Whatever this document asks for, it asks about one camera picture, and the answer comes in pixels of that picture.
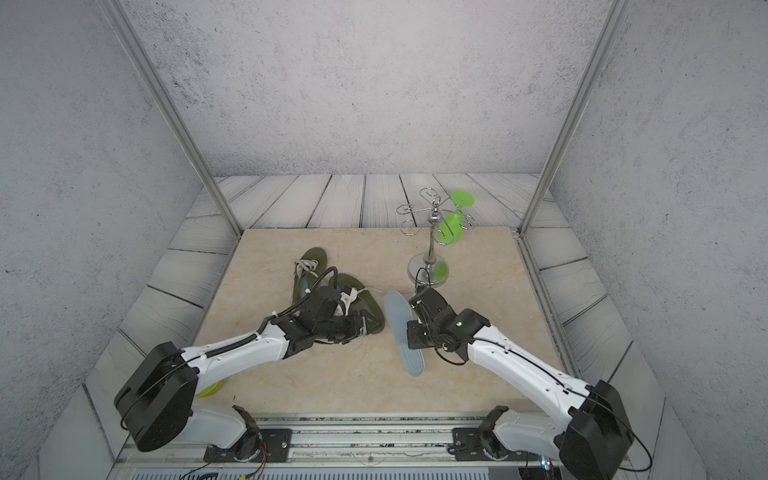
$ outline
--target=metal rail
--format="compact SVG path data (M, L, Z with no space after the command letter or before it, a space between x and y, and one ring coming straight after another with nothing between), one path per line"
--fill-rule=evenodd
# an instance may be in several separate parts
M608 55L611 53L611 47L613 47L616 41L619 30L621 30L621 26L624 24L631 2L632 0L614 0L611 9L608 11L608 17L605 19L603 30L598 37L598 43L594 46L592 56L589 58L587 67L581 77L574 100L571 102L571 108L568 109L568 114L565 116L560 133L558 133L552 151L549 153L549 158L541 170L541 176L538 178L531 203L528 204L528 209L523 216L523 221L518 230L523 238L525 238L528 229L531 228L538 207L544 201L547 189L554 179L554 174L557 173L558 167L560 167L565 150L568 148L568 142L571 141L571 136L576 131L584 109L589 103L589 96L594 88L594 84L597 83L600 77Z
M533 288L536 301L544 316L544 321L547 324L549 333L552 335L552 342L560 356L560 363L563 365L563 371L568 375L580 379L581 370L576 363L573 351L571 350L571 344L568 343L568 339L565 336L563 324L552 306L552 299L549 297L549 291L544 284L544 279L541 278L538 264L533 257L528 241L524 237L520 237L514 230L512 231L512 235L515 238L515 244L518 247L520 258L523 260L523 266L528 272L528 279L531 281L531 288Z
M170 95L165 90L160 77L152 66L147 52L141 46L136 32L128 21L120 2L118 0L98 0L98 4L101 6L104 16L107 17L110 25L112 25L114 33L118 36L134 67L136 67L136 70L144 79L144 83L149 88L150 93L152 93L152 97L160 108L160 112L165 117L166 122L168 122L168 126L174 132L176 139L179 140L179 144L184 149L184 153L187 155L192 167L194 167L206 190L208 190L210 197L214 199L216 207L224 216L235 237L240 238L243 234L243 228L232 213L230 205L221 193L216 179L210 174L210 170L208 170L200 150L197 148L194 140L192 140L192 136L184 121L181 120L181 116L178 114L174 103L170 99Z

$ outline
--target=metal mounting plate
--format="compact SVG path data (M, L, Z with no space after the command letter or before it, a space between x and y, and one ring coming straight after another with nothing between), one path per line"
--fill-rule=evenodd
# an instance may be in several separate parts
M459 462L487 462L491 460L480 444L480 429L453 429L453 448ZM497 462L525 462L526 456L532 465L537 465L539 456L528 452L509 452L509 456Z
M293 431L291 429L261 429L260 431L261 439L266 444L266 461L268 463L287 462ZM237 462L230 450L220 449L213 445L208 446L203 460L211 463ZM261 463L262 460L261 455L257 455L250 460L250 463Z

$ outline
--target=beige marble tabletop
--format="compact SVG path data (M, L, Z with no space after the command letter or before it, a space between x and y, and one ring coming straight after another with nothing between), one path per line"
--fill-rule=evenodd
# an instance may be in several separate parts
M398 290L408 299L406 265L426 250L429 231L404 236L396 228L246 230L195 340L212 343L256 329L273 310L290 305L294 261L323 247L328 264L367 286ZM449 279L438 291L456 312L476 310L521 347L560 368L508 227L477 227L456 245L438 247ZM373 296L384 306L383 295ZM473 363L453 366L425 349L424 373L410 376L387 326L341 346L315 345L279 362L231 376L206 399L253 413L487 412L497 405L538 410L519 391ZM455 354L447 357L458 360Z

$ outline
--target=black motor housing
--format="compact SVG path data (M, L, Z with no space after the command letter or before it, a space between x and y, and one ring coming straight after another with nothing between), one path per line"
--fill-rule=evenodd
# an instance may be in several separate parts
M182 366L181 350L172 342L154 347L117 396L114 406L140 452L151 452L176 438L187 425L197 369ZM169 372L167 378L152 386Z
M619 392L602 380L587 388L590 399L585 399L578 410L571 410L573 419L565 432L554 438L554 444L574 477L611 480L634 437Z

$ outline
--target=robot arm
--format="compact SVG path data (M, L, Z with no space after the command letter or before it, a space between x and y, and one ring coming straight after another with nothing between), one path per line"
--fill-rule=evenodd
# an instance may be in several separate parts
M275 313L251 333L204 346L156 346L114 399L137 448L149 452L174 439L214 445L221 455L243 460L259 451L259 429L234 407L204 408L195 400L207 387L265 362L276 362L322 343L347 343L378 329L364 305L351 305L354 292L331 286L311 290L297 304Z
M432 288L420 289L409 303L419 316L408 324L410 349L456 352L500 376L548 415L544 421L525 419L496 407L479 428L485 455L501 460L509 452L533 452L559 459L579 479L613 478L634 440L613 387L602 380L590 386L549 366L475 311L457 315ZM452 453L458 458L461 452Z

